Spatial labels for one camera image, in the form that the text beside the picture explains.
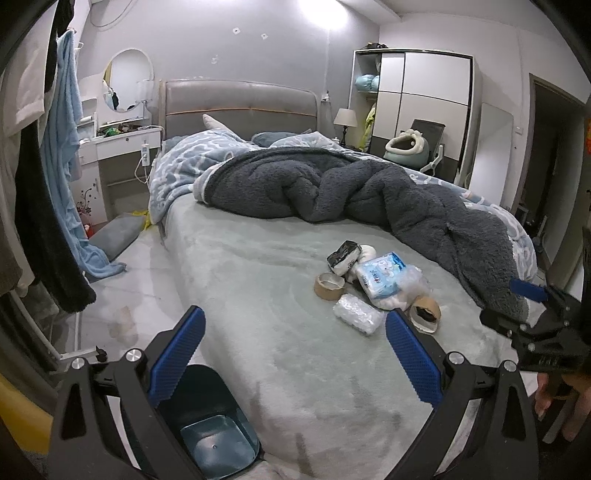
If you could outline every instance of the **white wardrobe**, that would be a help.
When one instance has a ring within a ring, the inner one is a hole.
[[[377,93],[356,90],[355,79],[366,73],[379,73]],[[361,136],[374,103],[369,152],[378,157],[384,156],[386,143],[411,128],[415,119],[444,124],[441,142],[447,169],[452,169],[452,181],[462,184],[472,166],[478,137],[480,84],[478,65],[471,56],[426,50],[358,50],[349,108],[358,113],[361,127],[352,135]]]

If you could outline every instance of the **dark gray comforter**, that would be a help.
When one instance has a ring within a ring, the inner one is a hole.
[[[527,316],[525,302],[509,290],[518,274],[502,221],[468,210],[443,186],[415,184],[395,164],[321,148],[258,150],[212,173],[204,200],[256,218],[346,216],[378,225],[452,273],[479,307]]]

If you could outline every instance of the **chair backrest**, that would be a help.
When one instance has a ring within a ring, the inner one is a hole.
[[[429,162],[432,162],[441,143],[445,125],[430,122],[429,120],[415,119],[411,128],[420,131],[423,134],[423,138],[429,143]]]

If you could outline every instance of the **bubble wrap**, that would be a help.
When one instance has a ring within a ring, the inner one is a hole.
[[[345,323],[371,335],[386,318],[386,312],[375,309],[355,295],[346,293],[333,307],[335,315]]]

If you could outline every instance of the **packing tape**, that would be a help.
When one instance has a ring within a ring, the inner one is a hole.
[[[413,325],[421,332],[435,333],[441,320],[439,305],[431,297],[418,297],[408,312]]]
[[[324,300],[338,300],[345,293],[345,279],[334,273],[323,273],[314,281],[314,293]]]

